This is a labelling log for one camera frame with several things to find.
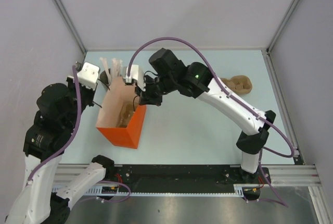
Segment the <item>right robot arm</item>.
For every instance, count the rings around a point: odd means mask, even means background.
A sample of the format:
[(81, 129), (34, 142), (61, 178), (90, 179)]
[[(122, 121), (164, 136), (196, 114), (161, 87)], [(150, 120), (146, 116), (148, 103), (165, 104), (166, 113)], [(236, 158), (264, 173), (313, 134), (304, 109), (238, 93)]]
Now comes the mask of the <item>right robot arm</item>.
[(257, 179), (260, 150), (266, 144), (270, 128), (265, 121), (273, 123), (276, 114), (255, 109), (221, 79), (216, 79), (206, 65), (194, 62), (187, 66), (169, 49), (155, 52), (149, 63), (155, 70), (154, 78), (144, 74), (138, 65), (126, 71), (126, 82), (135, 82), (139, 104), (160, 106), (164, 95), (178, 91), (211, 105), (241, 128), (236, 143), (241, 150), (241, 179), (246, 183)]

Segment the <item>orange paper bag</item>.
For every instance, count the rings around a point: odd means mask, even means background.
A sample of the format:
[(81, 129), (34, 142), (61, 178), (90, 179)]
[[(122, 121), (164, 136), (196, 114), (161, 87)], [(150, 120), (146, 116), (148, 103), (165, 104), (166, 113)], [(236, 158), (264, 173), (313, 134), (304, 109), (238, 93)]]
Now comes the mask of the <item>orange paper bag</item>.
[(96, 128), (114, 146), (137, 149), (146, 106), (138, 104), (135, 86), (113, 79), (98, 113)]

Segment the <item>aluminium frame rail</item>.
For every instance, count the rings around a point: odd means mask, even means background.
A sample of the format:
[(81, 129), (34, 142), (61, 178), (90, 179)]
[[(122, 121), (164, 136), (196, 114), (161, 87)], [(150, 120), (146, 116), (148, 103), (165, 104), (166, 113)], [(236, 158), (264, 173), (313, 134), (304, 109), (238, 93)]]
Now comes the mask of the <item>aluminium frame rail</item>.
[(269, 165), (267, 168), (273, 186), (321, 185), (314, 165)]

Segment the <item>grey straw holder cup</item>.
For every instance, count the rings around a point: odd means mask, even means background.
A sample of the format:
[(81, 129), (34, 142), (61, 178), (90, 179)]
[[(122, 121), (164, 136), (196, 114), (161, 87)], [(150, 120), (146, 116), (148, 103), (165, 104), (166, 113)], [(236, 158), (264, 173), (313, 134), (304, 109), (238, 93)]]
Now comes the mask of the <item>grey straw holder cup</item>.
[(108, 89), (110, 90), (110, 85), (112, 83), (112, 75), (111, 75), (111, 69), (108, 69), (108, 72), (103, 71), (99, 75), (99, 81)]

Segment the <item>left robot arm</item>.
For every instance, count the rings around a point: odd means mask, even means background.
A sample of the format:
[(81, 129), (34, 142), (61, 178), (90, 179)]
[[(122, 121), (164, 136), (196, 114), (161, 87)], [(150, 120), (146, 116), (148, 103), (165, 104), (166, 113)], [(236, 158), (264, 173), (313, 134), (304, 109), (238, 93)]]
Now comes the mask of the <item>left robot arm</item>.
[(75, 137), (83, 110), (94, 105), (96, 87), (96, 81), (67, 77), (67, 84), (54, 83), (42, 90), (34, 123), (24, 140), (23, 189), (5, 223), (65, 223), (88, 189), (114, 178), (114, 161), (98, 155), (68, 186), (52, 191), (65, 146)]

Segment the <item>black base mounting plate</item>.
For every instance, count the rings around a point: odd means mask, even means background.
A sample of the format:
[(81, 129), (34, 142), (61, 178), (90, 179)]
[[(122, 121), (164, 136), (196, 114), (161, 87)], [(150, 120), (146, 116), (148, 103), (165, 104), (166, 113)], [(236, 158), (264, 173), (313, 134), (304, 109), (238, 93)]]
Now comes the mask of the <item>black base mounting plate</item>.
[(256, 185), (265, 178), (270, 179), (266, 167), (250, 175), (239, 165), (122, 165), (107, 173), (106, 181), (120, 181), (130, 189), (176, 187), (184, 191), (196, 186)]

